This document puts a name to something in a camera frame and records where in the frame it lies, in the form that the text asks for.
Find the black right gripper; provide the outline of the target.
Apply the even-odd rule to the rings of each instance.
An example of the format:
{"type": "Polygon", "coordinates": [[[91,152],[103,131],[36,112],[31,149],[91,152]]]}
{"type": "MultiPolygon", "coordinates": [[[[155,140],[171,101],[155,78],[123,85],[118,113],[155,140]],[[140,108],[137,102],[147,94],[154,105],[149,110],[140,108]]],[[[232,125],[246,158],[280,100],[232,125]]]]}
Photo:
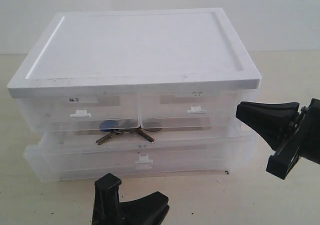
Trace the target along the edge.
{"type": "Polygon", "coordinates": [[[300,114],[299,106],[298,102],[242,101],[236,108],[235,117],[258,133],[274,151],[266,171],[282,180],[300,157],[320,163],[320,101],[312,98],[300,114]],[[298,115],[297,129],[292,133],[298,115]]]}

